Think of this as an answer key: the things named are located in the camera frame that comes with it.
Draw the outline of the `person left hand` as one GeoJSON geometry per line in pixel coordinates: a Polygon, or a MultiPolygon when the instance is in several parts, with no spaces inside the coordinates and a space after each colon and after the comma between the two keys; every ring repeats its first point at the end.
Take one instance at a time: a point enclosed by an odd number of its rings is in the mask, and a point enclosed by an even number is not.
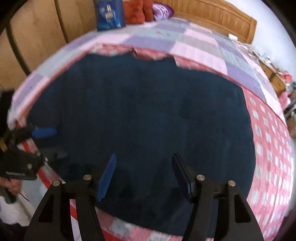
{"type": "Polygon", "coordinates": [[[17,179],[8,180],[7,178],[0,178],[0,186],[7,188],[14,196],[20,194],[22,188],[22,181],[17,179]]]}

